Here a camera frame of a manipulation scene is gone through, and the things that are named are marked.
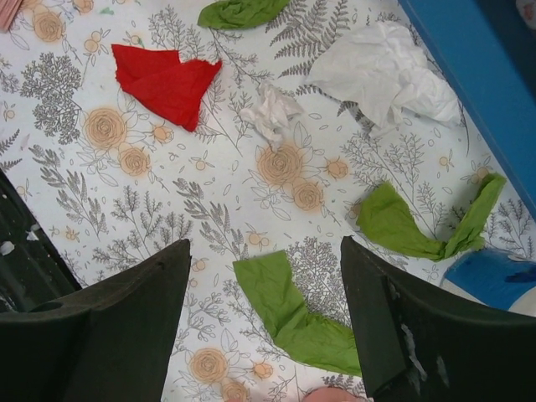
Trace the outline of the pink dustpan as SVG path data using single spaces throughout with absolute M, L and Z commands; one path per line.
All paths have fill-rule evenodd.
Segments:
M 350 392 L 335 388 L 335 387 L 322 387 L 314 389 L 310 393 L 306 394 L 302 399 L 302 402 L 359 402 L 363 401 L 363 398 L 358 397 Z

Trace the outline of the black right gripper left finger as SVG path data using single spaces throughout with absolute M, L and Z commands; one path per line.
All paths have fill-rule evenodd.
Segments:
M 1 315 L 3 401 L 159 401 L 190 270 L 176 241 L 31 312 Z

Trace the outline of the pink hand brush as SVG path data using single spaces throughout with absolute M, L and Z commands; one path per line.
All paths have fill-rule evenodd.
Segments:
M 0 0 L 0 27 L 1 32 L 6 33 L 18 12 L 34 8 L 39 1 L 34 0 Z

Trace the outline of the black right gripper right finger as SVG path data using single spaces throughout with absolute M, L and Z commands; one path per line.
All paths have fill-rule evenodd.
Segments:
M 535 320 L 456 296 L 352 238 L 341 272 L 375 401 L 533 401 Z

